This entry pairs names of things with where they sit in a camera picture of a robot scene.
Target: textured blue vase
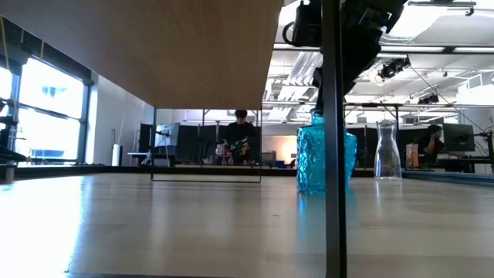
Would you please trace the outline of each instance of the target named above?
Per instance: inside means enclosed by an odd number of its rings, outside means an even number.
[[[314,110],[312,115],[312,124],[299,128],[296,186],[300,192],[320,195],[326,192],[324,119]],[[356,153],[357,137],[345,129],[345,188],[354,169]]]

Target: metal rod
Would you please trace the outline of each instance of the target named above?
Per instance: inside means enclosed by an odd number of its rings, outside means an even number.
[[[156,108],[153,112],[153,127],[151,129],[151,180],[154,180],[154,142],[156,141]]]
[[[259,113],[259,110],[257,110],[256,114],[256,120],[259,124],[259,116],[261,117],[261,126],[259,127],[259,143],[258,143],[258,148],[259,148],[259,183],[262,181],[262,109],[260,110],[261,113]]]
[[[398,147],[398,156],[399,156],[400,155],[400,151],[399,151],[400,150],[399,149],[400,144],[398,143],[398,138],[399,138],[398,133],[400,132],[400,120],[399,120],[400,119],[400,115],[398,114],[398,109],[399,109],[398,107],[395,107],[394,108],[394,112],[395,112],[395,116],[394,117],[396,118],[396,134],[395,134],[395,138],[394,139],[396,140],[396,145]]]
[[[367,125],[364,126],[364,170],[367,170]]]
[[[340,1],[322,2],[326,155],[326,277],[347,277]]]
[[[472,104],[412,104],[412,103],[345,103],[345,107],[444,107],[444,108],[494,108],[494,105],[472,105]]]

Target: ceiling light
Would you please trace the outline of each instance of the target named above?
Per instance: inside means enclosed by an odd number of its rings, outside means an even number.
[[[392,58],[392,59],[404,59],[407,58],[407,54],[399,54],[399,53],[379,53],[377,54],[377,58]]]
[[[457,47],[454,53],[494,53],[494,47]]]
[[[382,46],[381,51],[395,53],[440,53],[444,47],[439,46]]]
[[[409,1],[408,2],[408,7],[444,7],[444,8],[469,8],[472,6],[477,6],[477,2],[474,1],[457,1],[457,2],[447,2],[447,1],[431,1],[431,2],[415,2],[415,1]]]
[[[406,5],[400,19],[389,36],[400,39],[413,39],[422,34],[448,11],[445,7],[420,7]]]

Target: person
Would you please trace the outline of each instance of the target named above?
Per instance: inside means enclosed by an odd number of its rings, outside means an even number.
[[[418,153],[425,155],[425,163],[436,163],[438,154],[450,154],[459,157],[460,154],[445,150],[444,143],[441,142],[442,127],[432,124],[417,139],[414,144],[418,144]]]
[[[228,146],[232,146],[240,140],[248,139],[244,144],[239,156],[234,156],[233,161],[235,163],[243,163],[244,161],[250,162],[251,160],[251,149],[254,142],[255,130],[254,125],[247,123],[245,119],[247,118],[247,110],[236,110],[235,111],[236,122],[231,123],[226,127],[225,135],[223,136],[223,141]]]

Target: window frame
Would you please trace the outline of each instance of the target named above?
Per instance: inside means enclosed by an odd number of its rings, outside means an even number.
[[[47,66],[52,67],[55,70],[60,71],[61,73],[65,73],[68,76],[71,76],[72,78],[75,78],[83,83],[83,107],[82,107],[82,112],[81,112],[81,117],[71,117],[65,114],[62,114],[60,112],[55,112],[53,110],[47,110],[43,109],[40,107],[28,105],[25,103],[20,102],[20,90],[21,90],[21,81],[22,81],[22,67],[20,74],[12,74],[12,91],[11,91],[11,99],[14,100],[16,103],[14,109],[8,110],[8,115],[12,115],[14,117],[14,120],[18,121],[19,120],[19,109],[30,109],[34,110],[36,113],[41,113],[45,114],[50,117],[58,117],[60,119],[65,119],[65,120],[77,120],[80,123],[80,130],[79,130],[79,136],[78,136],[78,145],[77,145],[77,156],[75,159],[65,159],[65,158],[33,158],[32,161],[34,162],[41,162],[41,161],[48,161],[48,162],[58,162],[58,163],[63,163],[63,162],[76,162],[76,163],[83,163],[86,159],[86,135],[87,135],[87,115],[89,113],[89,102],[90,102],[90,87],[91,84],[87,84],[83,82],[82,78],[79,78],[78,76],[74,76],[71,73],[68,73],[64,70],[61,70],[60,68],[47,63],[38,57],[31,56],[29,57],[31,59],[35,59],[41,63],[46,64]],[[15,150],[15,141],[16,139],[13,137],[9,141],[9,149],[10,150]]]

